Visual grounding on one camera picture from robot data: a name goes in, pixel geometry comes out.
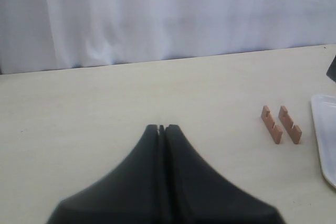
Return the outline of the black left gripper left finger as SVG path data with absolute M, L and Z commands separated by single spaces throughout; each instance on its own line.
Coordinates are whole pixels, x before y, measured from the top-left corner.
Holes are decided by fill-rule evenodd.
M 161 223 L 158 150 L 157 127 L 148 125 L 115 169 L 62 200 L 48 223 Z

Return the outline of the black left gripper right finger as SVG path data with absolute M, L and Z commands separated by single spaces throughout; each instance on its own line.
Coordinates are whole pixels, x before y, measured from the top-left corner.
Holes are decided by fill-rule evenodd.
M 284 223 L 279 211 L 213 169 L 178 125 L 165 129 L 174 223 Z

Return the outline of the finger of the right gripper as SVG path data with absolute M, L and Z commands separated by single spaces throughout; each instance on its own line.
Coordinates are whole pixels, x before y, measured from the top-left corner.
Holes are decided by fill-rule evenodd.
M 327 73 L 326 73 L 327 77 L 329 77 L 332 81 L 336 81 L 336 56 L 334 57 L 334 59 L 332 60 Z

